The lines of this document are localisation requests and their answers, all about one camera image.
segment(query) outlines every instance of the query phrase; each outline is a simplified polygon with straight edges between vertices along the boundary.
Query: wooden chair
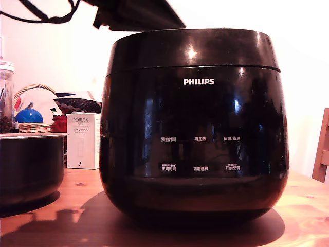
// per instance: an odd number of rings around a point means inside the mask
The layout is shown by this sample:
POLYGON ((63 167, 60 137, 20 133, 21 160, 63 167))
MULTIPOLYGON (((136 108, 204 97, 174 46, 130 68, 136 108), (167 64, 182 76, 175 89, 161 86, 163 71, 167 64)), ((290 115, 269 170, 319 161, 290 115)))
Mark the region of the wooden chair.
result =
POLYGON ((324 109, 312 178, 324 183, 327 166, 329 166, 329 108, 324 109))

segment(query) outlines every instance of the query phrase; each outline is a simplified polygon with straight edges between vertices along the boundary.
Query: product box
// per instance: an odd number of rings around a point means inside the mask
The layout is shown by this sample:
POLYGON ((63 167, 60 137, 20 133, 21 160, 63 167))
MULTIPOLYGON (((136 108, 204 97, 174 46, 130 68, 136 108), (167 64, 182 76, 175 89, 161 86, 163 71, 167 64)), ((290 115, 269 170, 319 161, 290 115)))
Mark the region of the product box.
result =
POLYGON ((101 114, 79 113, 67 116, 67 167, 99 168, 101 114))

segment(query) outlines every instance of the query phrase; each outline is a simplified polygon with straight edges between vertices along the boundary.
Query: jar lid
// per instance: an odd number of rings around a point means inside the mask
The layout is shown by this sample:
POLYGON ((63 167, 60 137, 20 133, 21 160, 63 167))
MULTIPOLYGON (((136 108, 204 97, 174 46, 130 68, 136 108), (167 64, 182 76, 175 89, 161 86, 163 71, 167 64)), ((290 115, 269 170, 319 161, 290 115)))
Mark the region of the jar lid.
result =
POLYGON ((107 74, 179 66, 254 66, 280 71, 271 38, 244 29, 141 32, 114 43, 107 74))
POLYGON ((15 72, 14 64, 10 62, 0 61, 0 69, 15 72))

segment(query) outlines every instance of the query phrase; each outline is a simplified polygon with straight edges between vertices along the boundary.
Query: wooden table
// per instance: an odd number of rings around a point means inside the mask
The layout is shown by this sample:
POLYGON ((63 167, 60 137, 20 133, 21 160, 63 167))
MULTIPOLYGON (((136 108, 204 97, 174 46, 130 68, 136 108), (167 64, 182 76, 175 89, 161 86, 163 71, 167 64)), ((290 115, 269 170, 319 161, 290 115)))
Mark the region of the wooden table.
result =
POLYGON ((329 246, 329 186, 295 172, 267 214, 210 230, 135 225, 106 197, 98 170, 66 169, 58 191, 39 209, 7 213, 0 246, 329 246))

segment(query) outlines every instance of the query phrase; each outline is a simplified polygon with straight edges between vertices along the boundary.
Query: blue ball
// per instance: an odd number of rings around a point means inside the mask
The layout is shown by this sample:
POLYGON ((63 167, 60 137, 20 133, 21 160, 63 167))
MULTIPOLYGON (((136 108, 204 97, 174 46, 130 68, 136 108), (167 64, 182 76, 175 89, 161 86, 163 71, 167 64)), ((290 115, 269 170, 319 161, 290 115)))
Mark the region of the blue ball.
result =
POLYGON ((43 122, 43 118, 40 112, 35 109, 23 109, 18 112, 16 121, 22 122, 43 122))

